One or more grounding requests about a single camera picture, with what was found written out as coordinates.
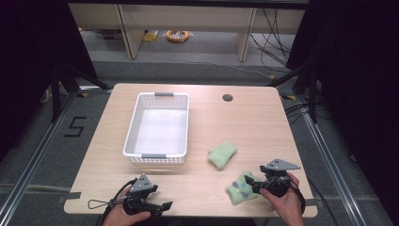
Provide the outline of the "black curtain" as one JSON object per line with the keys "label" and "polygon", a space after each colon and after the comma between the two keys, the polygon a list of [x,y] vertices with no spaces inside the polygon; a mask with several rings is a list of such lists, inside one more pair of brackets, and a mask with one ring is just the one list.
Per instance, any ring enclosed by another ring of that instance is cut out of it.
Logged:
{"label": "black curtain", "polygon": [[393,226],[399,226],[399,0],[310,0],[288,68],[322,32],[321,92]]}
{"label": "black curtain", "polygon": [[21,136],[54,70],[97,76],[67,0],[0,0],[0,161]]}

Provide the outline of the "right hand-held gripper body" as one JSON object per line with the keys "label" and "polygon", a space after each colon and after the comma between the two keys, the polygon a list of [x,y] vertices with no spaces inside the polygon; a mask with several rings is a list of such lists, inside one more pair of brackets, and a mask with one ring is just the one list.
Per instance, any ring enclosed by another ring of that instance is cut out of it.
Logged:
{"label": "right hand-held gripper body", "polygon": [[268,190],[274,196],[283,197],[290,187],[292,180],[288,176],[288,170],[299,170],[296,164],[282,159],[274,159],[265,165],[260,165],[261,172],[266,180],[261,183],[261,188]]}

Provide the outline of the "black metal stand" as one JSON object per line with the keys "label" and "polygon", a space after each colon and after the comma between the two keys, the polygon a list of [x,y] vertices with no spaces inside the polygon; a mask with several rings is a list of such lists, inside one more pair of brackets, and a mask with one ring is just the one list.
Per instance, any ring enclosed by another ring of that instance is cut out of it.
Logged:
{"label": "black metal stand", "polygon": [[293,86],[293,91],[295,94],[303,94],[305,90],[309,92],[308,108],[310,111],[310,117],[313,123],[317,123],[315,113],[317,76],[314,72],[312,63],[309,60],[306,60],[291,72],[286,73],[283,77],[273,80],[268,84],[268,87],[276,88],[295,76],[297,79]]}
{"label": "black metal stand", "polygon": [[53,66],[51,74],[51,89],[52,89],[52,104],[53,117],[52,122],[55,122],[61,115],[61,99],[60,86],[63,85],[68,93],[77,92],[80,88],[75,80],[76,77],[81,77],[89,83],[99,87],[100,89],[109,90],[113,87],[100,81],[96,73],[86,73],[78,67],[69,63],[58,62]]}

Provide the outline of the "white perforated plastic basket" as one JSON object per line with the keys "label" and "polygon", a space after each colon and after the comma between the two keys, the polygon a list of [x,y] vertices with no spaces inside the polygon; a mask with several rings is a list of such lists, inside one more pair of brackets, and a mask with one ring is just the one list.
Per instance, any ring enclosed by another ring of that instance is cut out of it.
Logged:
{"label": "white perforated plastic basket", "polygon": [[123,155],[134,164],[183,164],[187,152],[188,121],[187,93],[139,93]]}

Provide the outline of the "light wooden shelf unit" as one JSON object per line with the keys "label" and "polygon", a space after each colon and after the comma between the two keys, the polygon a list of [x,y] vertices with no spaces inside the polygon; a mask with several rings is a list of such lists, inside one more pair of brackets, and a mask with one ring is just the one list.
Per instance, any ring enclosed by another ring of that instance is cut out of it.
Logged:
{"label": "light wooden shelf unit", "polygon": [[231,32],[238,59],[247,56],[249,35],[271,31],[294,35],[301,24],[302,9],[219,8],[70,3],[80,28],[118,29],[127,56],[136,58],[146,30]]}

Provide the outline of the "metal floor rail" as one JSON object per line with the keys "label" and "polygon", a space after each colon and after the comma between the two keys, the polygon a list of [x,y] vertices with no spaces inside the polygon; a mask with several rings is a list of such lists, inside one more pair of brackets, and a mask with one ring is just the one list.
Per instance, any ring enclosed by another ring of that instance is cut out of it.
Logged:
{"label": "metal floor rail", "polygon": [[59,129],[60,124],[63,122],[66,112],[72,104],[75,96],[75,92],[70,92],[66,95],[58,116],[49,122],[45,133],[41,137],[40,143],[34,149],[34,152],[26,162],[24,170],[19,176],[18,181],[11,185],[7,197],[0,205],[0,224],[3,226],[8,225],[8,222],[15,213],[15,210],[21,202],[24,193],[26,192],[52,141],[54,140],[56,132]]}
{"label": "metal floor rail", "polygon": [[334,184],[337,193],[343,203],[343,207],[345,208],[352,224],[354,226],[366,226],[366,221],[359,209],[359,204],[354,198],[350,188],[348,187],[346,181],[343,178],[343,175],[333,158],[333,155],[322,136],[322,133],[316,122],[313,121],[311,115],[308,113],[309,108],[305,106],[305,98],[301,96],[297,96],[298,103],[302,105],[302,112],[304,113],[304,121],[306,122],[311,136],[315,141],[315,144],[319,150],[319,153],[322,156],[322,159],[326,165],[327,171],[331,178],[332,183]]}

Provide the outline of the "person's right hand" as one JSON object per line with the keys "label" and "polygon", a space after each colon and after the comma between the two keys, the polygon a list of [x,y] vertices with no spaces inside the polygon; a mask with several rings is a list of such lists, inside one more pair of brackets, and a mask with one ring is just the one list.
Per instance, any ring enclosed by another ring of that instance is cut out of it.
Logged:
{"label": "person's right hand", "polygon": [[261,195],[270,202],[268,212],[276,211],[287,226],[305,226],[301,211],[301,201],[292,188],[283,197],[276,197],[266,189],[260,190]]}

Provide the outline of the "green dotted socks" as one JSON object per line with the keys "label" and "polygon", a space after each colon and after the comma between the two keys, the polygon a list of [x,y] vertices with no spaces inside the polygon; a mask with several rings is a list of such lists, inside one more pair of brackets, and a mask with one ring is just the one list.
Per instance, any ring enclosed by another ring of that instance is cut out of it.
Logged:
{"label": "green dotted socks", "polygon": [[246,177],[255,179],[255,176],[249,171],[243,171],[242,174],[226,187],[226,193],[231,199],[233,205],[237,205],[244,201],[253,200],[258,197],[257,193],[254,193],[252,186],[246,182]]}

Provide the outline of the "plain green socks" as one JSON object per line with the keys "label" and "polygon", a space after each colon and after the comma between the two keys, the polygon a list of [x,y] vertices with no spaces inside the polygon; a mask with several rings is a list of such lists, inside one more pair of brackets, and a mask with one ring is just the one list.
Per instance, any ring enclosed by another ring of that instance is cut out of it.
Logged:
{"label": "plain green socks", "polygon": [[225,141],[212,148],[207,158],[218,170],[223,170],[236,152],[236,146],[230,141]]}

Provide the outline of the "yellow packet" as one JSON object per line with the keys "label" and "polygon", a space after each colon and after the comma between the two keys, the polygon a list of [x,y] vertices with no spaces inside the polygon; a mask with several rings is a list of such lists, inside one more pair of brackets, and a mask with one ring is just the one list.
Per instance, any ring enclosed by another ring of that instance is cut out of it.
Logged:
{"label": "yellow packet", "polygon": [[158,37],[158,34],[159,34],[158,30],[148,30],[145,32],[142,40],[147,42],[155,42]]}

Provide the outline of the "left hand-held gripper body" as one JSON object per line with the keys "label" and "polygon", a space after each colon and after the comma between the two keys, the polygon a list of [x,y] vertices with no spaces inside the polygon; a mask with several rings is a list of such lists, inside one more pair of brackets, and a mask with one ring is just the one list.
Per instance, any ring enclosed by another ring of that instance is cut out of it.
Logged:
{"label": "left hand-held gripper body", "polygon": [[128,215],[154,211],[154,204],[147,203],[146,199],[156,189],[157,186],[153,185],[145,174],[135,178],[123,201],[124,211]]}

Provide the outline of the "person's left hand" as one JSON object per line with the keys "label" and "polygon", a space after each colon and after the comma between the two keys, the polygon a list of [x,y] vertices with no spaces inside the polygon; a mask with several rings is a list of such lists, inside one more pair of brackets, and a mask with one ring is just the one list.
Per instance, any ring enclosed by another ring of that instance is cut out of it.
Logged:
{"label": "person's left hand", "polygon": [[149,219],[150,212],[140,212],[135,215],[128,215],[122,204],[117,204],[105,217],[101,226],[134,226],[138,222]]}

